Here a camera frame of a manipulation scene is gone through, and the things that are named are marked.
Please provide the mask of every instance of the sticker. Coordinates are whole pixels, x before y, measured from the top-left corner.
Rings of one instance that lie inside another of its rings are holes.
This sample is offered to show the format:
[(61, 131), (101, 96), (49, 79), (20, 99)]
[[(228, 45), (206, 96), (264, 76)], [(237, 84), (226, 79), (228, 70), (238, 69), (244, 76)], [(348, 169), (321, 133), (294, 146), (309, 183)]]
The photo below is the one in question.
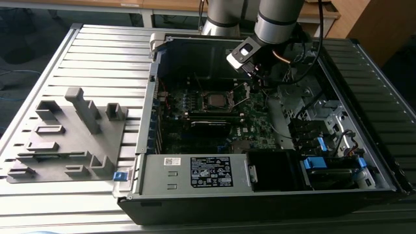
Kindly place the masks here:
[(180, 166), (181, 165), (181, 158), (180, 157), (165, 157), (162, 165), (165, 165), (165, 166)]
[(193, 188), (232, 187), (229, 157), (192, 157), (190, 185)]
[(125, 4), (125, 3), (121, 3), (120, 5), (121, 5), (121, 6), (132, 6), (132, 7), (138, 7), (138, 4)]

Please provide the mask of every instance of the copper tube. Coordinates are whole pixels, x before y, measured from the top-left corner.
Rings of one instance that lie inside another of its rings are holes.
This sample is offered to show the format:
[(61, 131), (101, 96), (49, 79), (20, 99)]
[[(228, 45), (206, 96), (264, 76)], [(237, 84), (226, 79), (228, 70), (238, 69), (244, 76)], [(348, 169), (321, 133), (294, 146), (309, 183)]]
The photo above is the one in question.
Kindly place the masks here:
[(272, 53), (274, 55), (274, 57), (281, 61), (281, 62), (285, 62), (286, 64), (290, 64), (290, 61), (286, 60), (284, 57), (281, 57), (280, 55), (277, 55), (276, 51), (272, 50)]

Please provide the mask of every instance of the warning label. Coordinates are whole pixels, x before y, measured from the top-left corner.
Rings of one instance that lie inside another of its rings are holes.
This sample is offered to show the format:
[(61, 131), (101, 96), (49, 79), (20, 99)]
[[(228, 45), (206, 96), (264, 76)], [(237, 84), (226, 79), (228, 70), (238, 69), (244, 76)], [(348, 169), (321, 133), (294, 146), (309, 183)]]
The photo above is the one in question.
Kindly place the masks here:
[(193, 188), (232, 187), (229, 157), (192, 157), (190, 185)]

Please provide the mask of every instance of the motherboard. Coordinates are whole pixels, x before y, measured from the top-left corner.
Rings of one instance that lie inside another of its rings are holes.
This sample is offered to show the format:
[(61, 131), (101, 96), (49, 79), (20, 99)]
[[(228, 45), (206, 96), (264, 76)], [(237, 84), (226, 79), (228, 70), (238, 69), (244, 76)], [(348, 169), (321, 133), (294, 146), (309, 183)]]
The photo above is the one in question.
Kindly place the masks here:
[(160, 80), (162, 153), (240, 154), (277, 148), (265, 94), (244, 81), (217, 87), (205, 83), (197, 77), (170, 85)]

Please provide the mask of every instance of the barcode sticker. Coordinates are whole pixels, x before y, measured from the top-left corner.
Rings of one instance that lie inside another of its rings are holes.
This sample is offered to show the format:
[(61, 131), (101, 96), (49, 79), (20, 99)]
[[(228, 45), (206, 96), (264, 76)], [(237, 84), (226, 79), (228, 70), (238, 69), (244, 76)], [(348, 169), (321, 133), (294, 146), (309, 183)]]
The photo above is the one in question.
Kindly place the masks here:
[(218, 182), (230, 182), (232, 179), (230, 178), (218, 178)]
[(181, 158), (180, 157), (165, 157), (164, 158), (164, 166), (180, 166)]
[(120, 5), (121, 5), (121, 6), (138, 7), (138, 4), (125, 4), (125, 3), (121, 3)]

